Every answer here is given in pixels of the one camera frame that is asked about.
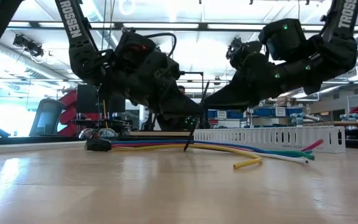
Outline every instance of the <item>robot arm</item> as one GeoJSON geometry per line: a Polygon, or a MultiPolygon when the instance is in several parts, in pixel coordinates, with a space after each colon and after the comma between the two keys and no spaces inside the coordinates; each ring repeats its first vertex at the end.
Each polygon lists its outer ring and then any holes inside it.
{"type": "Polygon", "coordinates": [[[79,0],[55,0],[70,43],[70,65],[84,82],[99,87],[101,98],[124,95],[133,104],[165,116],[201,114],[201,108],[180,94],[176,80],[179,64],[158,50],[150,39],[134,30],[123,30],[115,51],[99,51],[91,36],[79,0]]]}
{"type": "MultiPolygon", "coordinates": [[[[22,0],[0,0],[0,38],[22,0]]],[[[201,114],[202,109],[183,96],[176,84],[179,64],[162,53],[151,40],[160,35],[142,36],[124,30],[116,50],[98,50],[84,17],[81,0],[55,0],[67,33],[70,65],[85,83],[98,87],[99,97],[118,93],[133,104],[148,106],[165,116],[201,114]]]]}
{"type": "Polygon", "coordinates": [[[333,0],[319,35],[306,40],[298,19],[266,25],[259,42],[243,43],[231,54],[237,70],[230,84],[205,100],[208,108],[245,109],[260,100],[303,87],[306,94],[319,91],[323,81],[352,69],[357,60],[353,38],[358,0],[333,0]],[[267,53],[260,53],[262,45],[267,53]],[[275,65],[269,62],[284,60],[275,65]]]}

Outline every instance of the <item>wooden tabletop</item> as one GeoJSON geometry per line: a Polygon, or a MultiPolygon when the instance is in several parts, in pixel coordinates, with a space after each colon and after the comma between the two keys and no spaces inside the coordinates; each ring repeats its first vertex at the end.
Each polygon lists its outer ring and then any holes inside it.
{"type": "Polygon", "coordinates": [[[307,166],[187,152],[0,154],[0,223],[358,224],[358,150],[307,166]]]}

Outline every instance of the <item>chair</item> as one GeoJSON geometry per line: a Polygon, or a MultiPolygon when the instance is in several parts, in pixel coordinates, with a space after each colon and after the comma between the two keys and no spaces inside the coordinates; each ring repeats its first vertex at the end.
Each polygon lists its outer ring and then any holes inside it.
{"type": "Polygon", "coordinates": [[[58,100],[41,100],[29,136],[56,135],[64,107],[66,105],[58,100]]]}

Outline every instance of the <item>white cable organizer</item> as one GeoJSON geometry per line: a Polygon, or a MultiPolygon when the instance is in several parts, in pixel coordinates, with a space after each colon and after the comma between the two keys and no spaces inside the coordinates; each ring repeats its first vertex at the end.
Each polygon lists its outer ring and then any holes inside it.
{"type": "Polygon", "coordinates": [[[301,150],[322,139],[315,152],[346,152],[345,128],[335,126],[197,129],[195,141],[232,143],[268,150],[301,150]]]}

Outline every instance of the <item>yellow wire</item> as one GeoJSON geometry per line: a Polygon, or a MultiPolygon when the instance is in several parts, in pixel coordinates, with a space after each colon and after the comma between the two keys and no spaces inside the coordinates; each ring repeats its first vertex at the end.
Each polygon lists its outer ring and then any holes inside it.
{"type": "MultiPolygon", "coordinates": [[[[184,144],[167,144],[167,145],[161,145],[161,146],[144,146],[144,147],[136,147],[136,148],[127,148],[127,147],[114,147],[114,151],[152,151],[157,149],[168,149],[168,148],[178,148],[178,147],[184,147],[184,144]]],[[[193,148],[198,149],[209,149],[209,150],[215,150],[215,151],[224,151],[224,152],[233,152],[236,154],[240,154],[242,156],[246,156],[248,158],[251,158],[251,160],[244,161],[244,162],[238,162],[233,165],[235,169],[253,165],[253,164],[261,164],[262,158],[260,156],[257,156],[255,154],[245,152],[239,149],[233,149],[230,147],[223,147],[223,146],[215,146],[215,145],[209,145],[209,144],[190,144],[193,148]]]]}
{"type": "Polygon", "coordinates": [[[103,111],[104,111],[104,118],[106,119],[107,114],[106,114],[106,102],[105,100],[103,100],[103,111]]]}

